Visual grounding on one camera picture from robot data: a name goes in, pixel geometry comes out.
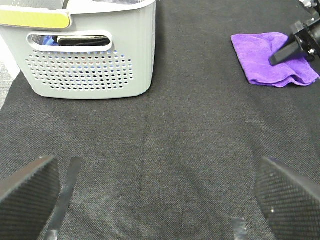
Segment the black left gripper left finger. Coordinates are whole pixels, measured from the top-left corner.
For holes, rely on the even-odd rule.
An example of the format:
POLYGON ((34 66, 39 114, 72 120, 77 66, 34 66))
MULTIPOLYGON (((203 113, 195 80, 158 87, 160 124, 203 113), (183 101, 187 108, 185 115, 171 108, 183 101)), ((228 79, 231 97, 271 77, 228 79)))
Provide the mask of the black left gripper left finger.
POLYGON ((0 182, 0 238, 56 240, 67 213, 83 159, 73 157, 60 184, 58 161, 42 156, 0 182))

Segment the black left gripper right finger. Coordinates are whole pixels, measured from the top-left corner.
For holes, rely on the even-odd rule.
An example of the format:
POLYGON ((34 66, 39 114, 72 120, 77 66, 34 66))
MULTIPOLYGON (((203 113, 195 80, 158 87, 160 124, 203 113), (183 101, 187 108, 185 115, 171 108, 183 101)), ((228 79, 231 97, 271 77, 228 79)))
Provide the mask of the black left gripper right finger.
POLYGON ((320 238, 320 186, 309 178, 277 159, 263 157, 254 195, 276 239, 320 238))

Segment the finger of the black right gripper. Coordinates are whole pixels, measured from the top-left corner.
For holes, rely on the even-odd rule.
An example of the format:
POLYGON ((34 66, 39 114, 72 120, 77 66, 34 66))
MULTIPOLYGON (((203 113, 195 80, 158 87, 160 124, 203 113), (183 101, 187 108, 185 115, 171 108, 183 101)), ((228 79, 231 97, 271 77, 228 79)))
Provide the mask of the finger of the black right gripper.
POLYGON ((285 63, 304 56, 304 51, 297 42, 291 42, 282 46, 268 60, 272 66, 285 63))

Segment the black other-arm gripper body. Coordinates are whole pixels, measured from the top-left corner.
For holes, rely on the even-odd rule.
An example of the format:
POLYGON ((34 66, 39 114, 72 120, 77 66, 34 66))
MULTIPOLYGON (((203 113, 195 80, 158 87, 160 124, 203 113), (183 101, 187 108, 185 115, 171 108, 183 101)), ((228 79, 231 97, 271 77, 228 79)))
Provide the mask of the black other-arm gripper body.
POLYGON ((292 35, 298 42, 306 59, 312 62, 320 56, 320 14, 314 13, 306 21, 297 21, 290 26, 292 35))

